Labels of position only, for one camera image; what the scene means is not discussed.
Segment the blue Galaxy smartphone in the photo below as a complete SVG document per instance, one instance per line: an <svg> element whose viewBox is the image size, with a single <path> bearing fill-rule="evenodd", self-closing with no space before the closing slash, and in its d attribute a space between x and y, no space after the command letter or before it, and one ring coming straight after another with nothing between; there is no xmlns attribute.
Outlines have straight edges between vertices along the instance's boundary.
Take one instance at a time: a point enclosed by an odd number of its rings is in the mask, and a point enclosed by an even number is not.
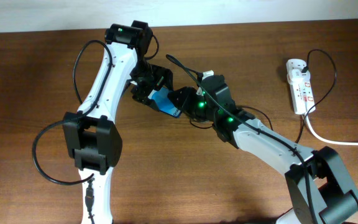
<svg viewBox="0 0 358 224"><path fill-rule="evenodd" d="M165 87L162 87L159 91L152 90L149 95L149 99L154 100L159 111L168 114L174 118L179 118L181 115L181 111L177 109L168 99L168 94L170 92L171 90Z"/></svg>

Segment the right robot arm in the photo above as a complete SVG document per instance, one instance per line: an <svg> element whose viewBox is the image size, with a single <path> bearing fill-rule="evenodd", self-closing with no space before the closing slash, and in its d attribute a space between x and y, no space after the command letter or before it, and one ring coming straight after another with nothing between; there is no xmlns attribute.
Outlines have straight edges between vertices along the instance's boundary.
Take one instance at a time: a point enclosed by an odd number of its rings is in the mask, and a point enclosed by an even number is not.
<svg viewBox="0 0 358 224"><path fill-rule="evenodd" d="M183 87L168 99L198 121L210 121L218 138L263 160L284 176L292 208L276 223L345 223L358 212L358 189L340 155L299 145L237 106L222 75Z"/></svg>

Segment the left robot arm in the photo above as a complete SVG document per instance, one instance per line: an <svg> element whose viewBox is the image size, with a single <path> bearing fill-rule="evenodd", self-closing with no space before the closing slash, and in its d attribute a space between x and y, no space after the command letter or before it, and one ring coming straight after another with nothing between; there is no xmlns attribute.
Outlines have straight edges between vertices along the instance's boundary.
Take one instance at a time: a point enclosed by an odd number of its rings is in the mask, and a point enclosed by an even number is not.
<svg viewBox="0 0 358 224"><path fill-rule="evenodd" d="M103 61L88 96L75 114L66 113L63 132L68 155L78 168L83 191L82 223L113 223L111 177L122 152L116 111L126 86L133 99L160 111L153 95L173 90L171 70L146 57L154 34L148 23L113 24L105 31Z"/></svg>

